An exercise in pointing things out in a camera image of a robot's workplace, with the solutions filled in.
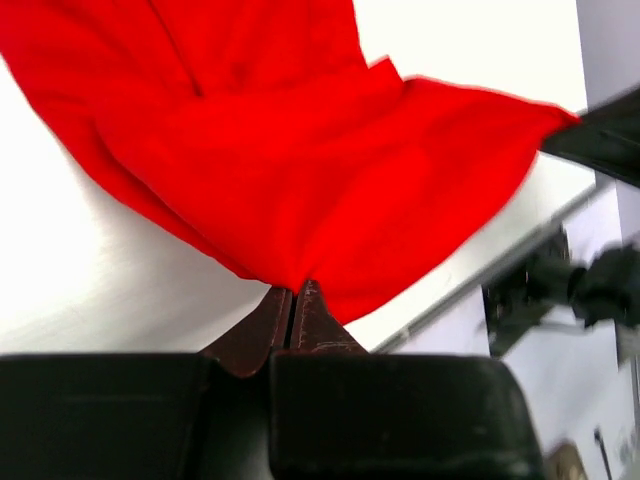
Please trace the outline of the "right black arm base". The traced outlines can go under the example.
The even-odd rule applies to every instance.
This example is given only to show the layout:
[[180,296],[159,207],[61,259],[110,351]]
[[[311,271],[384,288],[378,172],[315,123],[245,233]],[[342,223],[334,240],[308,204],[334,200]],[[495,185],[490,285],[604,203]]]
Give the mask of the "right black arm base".
[[534,328],[581,334],[612,321],[623,353],[639,336],[639,247],[615,243],[571,256],[562,227],[482,286],[489,351],[502,357]]

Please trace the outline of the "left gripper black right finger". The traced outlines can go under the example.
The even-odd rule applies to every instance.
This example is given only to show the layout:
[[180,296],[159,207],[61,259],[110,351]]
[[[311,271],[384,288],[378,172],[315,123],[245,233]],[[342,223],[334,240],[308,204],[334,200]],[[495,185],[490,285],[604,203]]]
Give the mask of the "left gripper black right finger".
[[287,348],[269,361],[269,463],[277,479],[541,479],[524,394],[486,356],[373,354],[297,296]]

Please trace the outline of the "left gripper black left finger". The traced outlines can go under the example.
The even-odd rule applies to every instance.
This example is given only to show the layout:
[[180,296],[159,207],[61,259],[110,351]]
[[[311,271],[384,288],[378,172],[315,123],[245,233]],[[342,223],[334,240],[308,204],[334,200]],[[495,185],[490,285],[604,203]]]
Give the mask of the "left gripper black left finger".
[[268,479],[266,371],[292,294],[197,353],[1,358],[5,479]]

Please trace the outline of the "red t shirt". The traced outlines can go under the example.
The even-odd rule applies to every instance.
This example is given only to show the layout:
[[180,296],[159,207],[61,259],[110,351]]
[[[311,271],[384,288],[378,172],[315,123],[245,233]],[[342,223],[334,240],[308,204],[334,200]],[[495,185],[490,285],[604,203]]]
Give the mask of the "red t shirt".
[[557,106],[368,64],[349,1],[5,1],[1,53],[104,190],[349,323],[512,198]]

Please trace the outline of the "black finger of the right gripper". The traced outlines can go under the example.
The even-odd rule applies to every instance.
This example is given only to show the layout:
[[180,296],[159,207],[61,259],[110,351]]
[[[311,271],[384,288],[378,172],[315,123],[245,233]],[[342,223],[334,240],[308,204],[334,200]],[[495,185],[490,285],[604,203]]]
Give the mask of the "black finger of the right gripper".
[[589,109],[548,136],[541,151],[639,187],[639,86]]

